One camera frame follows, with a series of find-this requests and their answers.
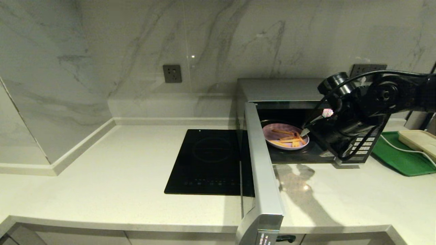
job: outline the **pink object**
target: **pink object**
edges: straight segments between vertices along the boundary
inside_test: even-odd
[[[304,145],[299,146],[299,147],[291,147],[292,143],[282,143],[287,145],[287,147],[281,146],[279,144],[273,143],[273,142],[278,142],[279,138],[284,138],[284,137],[288,137],[291,136],[289,134],[285,134],[285,133],[277,133],[277,132],[273,132],[273,129],[276,130],[282,130],[282,131],[288,131],[288,132],[297,132],[297,133],[301,133],[301,129],[291,126],[289,124],[284,124],[284,123],[271,123],[266,125],[265,127],[263,127],[263,135],[265,136],[266,142],[270,145],[272,145],[273,147],[282,149],[282,150],[298,150],[301,149],[305,146],[307,146],[307,144],[309,143],[309,137],[306,135],[304,137],[302,137],[302,139],[304,140],[304,142],[306,142]]]

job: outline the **electrical outlet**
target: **electrical outlet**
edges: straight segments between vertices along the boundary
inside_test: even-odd
[[[179,65],[163,65],[163,75],[166,83],[182,82],[182,72]]]
[[[378,64],[354,64],[351,69],[350,77],[355,77],[365,72],[386,70],[388,65],[378,65]]]

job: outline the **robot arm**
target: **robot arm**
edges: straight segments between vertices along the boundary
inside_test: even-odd
[[[371,77],[371,85],[357,87],[352,83],[362,77]],[[436,74],[373,71],[348,78],[340,72],[322,81],[318,91],[325,95],[318,106],[327,101],[334,115],[306,122],[303,128],[341,161],[354,155],[351,143],[357,135],[368,132],[368,138],[392,113],[436,112]]]

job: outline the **microwave door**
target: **microwave door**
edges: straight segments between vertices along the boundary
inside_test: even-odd
[[[283,204],[254,103],[245,103],[244,118],[242,130],[246,130],[247,142],[242,139],[241,143],[249,144],[255,197],[242,196],[243,218],[236,244],[274,245],[284,216]]]

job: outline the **induction cooktop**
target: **induction cooktop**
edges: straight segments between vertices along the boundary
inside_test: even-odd
[[[236,130],[188,129],[166,194],[240,195]]]

